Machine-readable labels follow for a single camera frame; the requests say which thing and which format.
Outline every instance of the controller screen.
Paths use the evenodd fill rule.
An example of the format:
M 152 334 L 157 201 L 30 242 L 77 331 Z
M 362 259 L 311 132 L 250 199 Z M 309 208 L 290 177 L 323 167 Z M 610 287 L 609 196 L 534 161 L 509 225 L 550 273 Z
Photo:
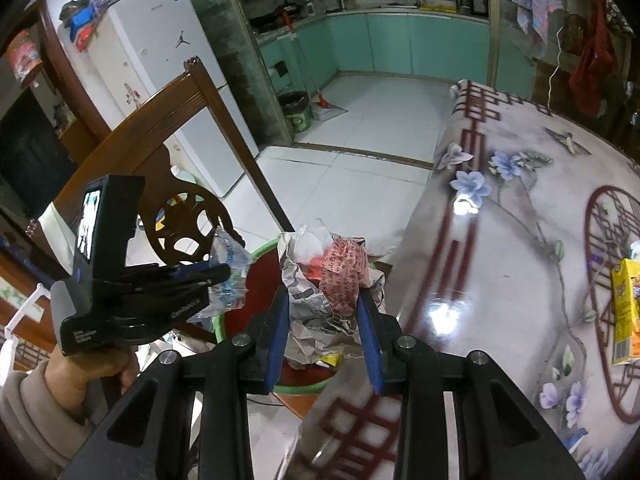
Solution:
M 84 196 L 82 204 L 82 218 L 78 228 L 78 249 L 87 260 L 91 258 L 91 248 L 94 243 L 95 219 L 98 215 L 100 190 L 89 191 Z

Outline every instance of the sleeve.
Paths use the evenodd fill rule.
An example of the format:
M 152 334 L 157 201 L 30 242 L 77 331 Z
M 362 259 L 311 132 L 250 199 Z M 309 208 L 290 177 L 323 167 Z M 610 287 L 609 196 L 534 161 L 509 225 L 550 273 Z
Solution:
M 48 360 L 29 375 L 12 372 L 0 391 L 0 416 L 20 452 L 44 478 L 56 478 L 94 427 L 79 424 L 53 399 L 44 379 Z

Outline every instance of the chair backrest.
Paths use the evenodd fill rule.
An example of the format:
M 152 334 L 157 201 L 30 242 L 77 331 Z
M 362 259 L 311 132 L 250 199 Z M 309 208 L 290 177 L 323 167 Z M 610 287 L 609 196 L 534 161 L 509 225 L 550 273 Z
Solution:
M 62 218 L 74 228 L 87 183 L 108 173 L 143 175 L 146 184 L 138 211 L 151 246 L 166 264 L 201 261 L 209 253 L 213 230 L 220 224 L 242 241 L 215 195 L 170 173 L 168 150 L 162 144 L 206 107 L 281 228 L 293 231 L 204 65 L 193 57 L 185 61 L 184 67 L 183 74 L 149 98 L 100 143 L 54 200 Z M 208 234 L 198 228 L 202 212 L 212 225 Z M 175 243 L 182 238 L 198 244 L 195 252 L 176 249 Z

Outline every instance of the floral tablecloth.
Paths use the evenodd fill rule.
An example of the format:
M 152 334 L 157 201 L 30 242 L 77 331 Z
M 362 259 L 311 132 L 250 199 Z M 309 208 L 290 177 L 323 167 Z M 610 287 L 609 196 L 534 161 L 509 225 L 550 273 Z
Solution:
M 489 353 L 599 479 L 640 421 L 640 367 L 610 364 L 609 279 L 640 238 L 638 168 L 542 105 L 469 81 L 456 93 L 386 309 L 439 351 Z M 372 394 L 362 360 L 345 362 L 303 421 L 284 478 L 392 478 L 399 412 Z M 457 467 L 450 460 L 450 478 Z

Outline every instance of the yellow juice box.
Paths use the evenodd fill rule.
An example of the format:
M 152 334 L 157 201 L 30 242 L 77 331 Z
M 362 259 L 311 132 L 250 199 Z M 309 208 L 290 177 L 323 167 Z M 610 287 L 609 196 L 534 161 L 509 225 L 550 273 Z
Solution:
M 616 330 L 613 364 L 640 358 L 640 263 L 625 258 L 611 271 Z

